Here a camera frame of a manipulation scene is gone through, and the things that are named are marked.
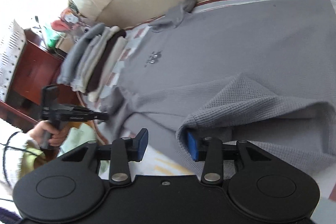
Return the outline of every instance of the bed sheet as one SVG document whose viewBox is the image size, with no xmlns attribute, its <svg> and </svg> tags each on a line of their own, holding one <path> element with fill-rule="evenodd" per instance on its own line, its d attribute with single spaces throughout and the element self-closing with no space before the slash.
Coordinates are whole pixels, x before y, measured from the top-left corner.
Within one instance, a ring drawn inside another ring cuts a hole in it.
<svg viewBox="0 0 336 224">
<path fill-rule="evenodd" d="M 197 7 L 194 8 L 192 13 L 201 13 L 207 10 L 225 8 L 232 5 L 243 5 L 253 2 L 260 2 L 260 1 L 268 1 L 268 0 L 206 0 L 198 3 Z M 333 8 L 336 13 L 336 0 L 330 0 Z M 85 104 L 88 108 L 93 110 L 99 110 L 100 108 L 100 100 L 105 98 L 110 94 L 110 91 L 114 85 L 117 84 L 120 72 L 122 68 L 124 68 L 125 60 L 132 55 L 132 53 L 137 49 L 137 47 L 141 44 L 142 38 L 149 30 L 149 23 L 153 20 L 156 20 L 160 17 L 153 18 L 148 20 L 147 22 L 140 24 L 136 27 L 128 28 L 127 36 L 128 43 L 121 54 L 118 62 L 116 63 L 115 67 L 112 70 L 112 73 L 105 83 L 105 87 L 100 94 L 100 98 L 96 103 L 91 103 L 87 100 L 85 96 L 81 96 L 81 101 Z M 98 137 L 103 143 L 109 142 L 108 131 L 104 128 L 104 123 L 97 124 L 96 130 L 98 132 Z M 123 129 L 122 136 L 131 136 L 134 137 L 136 132 L 130 132 L 129 130 Z M 130 163 L 131 173 L 133 176 L 135 174 L 146 174 L 146 175 L 187 175 L 190 174 L 188 170 L 177 165 L 174 161 L 167 158 L 162 153 L 156 151 L 152 147 L 148 146 L 144 159 L 140 163 Z M 319 184 L 321 190 L 321 196 L 325 198 L 333 197 L 336 200 L 336 166 L 325 170 L 325 172 L 318 174 L 314 179 Z"/>
</svg>

